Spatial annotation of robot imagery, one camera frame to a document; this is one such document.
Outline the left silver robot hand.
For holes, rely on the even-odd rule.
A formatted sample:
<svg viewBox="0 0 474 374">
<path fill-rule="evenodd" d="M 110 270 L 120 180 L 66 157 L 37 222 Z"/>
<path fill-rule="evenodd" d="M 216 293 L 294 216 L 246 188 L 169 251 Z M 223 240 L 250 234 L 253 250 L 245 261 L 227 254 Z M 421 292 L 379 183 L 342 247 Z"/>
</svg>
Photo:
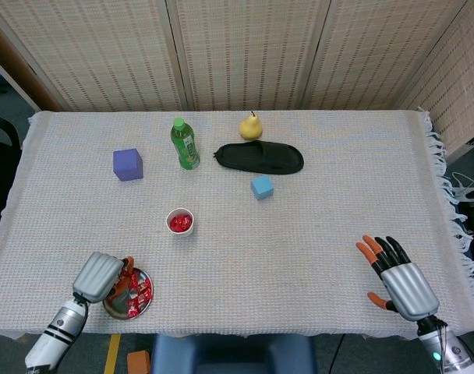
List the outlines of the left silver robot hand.
<svg viewBox="0 0 474 374">
<path fill-rule="evenodd" d="M 102 252 L 93 252 L 73 282 L 73 295 L 96 304 L 114 300 L 127 291 L 133 276 L 134 258 L 119 259 Z"/>
</svg>

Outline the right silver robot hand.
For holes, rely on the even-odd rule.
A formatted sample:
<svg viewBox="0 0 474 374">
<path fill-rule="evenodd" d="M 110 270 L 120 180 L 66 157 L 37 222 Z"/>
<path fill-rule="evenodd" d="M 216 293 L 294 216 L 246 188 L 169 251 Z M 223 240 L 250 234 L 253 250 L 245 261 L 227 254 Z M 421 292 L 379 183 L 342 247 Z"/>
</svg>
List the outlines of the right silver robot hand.
<svg viewBox="0 0 474 374">
<path fill-rule="evenodd" d="M 392 237 L 364 235 L 355 244 L 382 281 L 389 299 L 374 292 L 368 299 L 377 307 L 398 313 L 402 318 L 418 322 L 435 315 L 440 303 L 421 269 Z"/>
</svg>

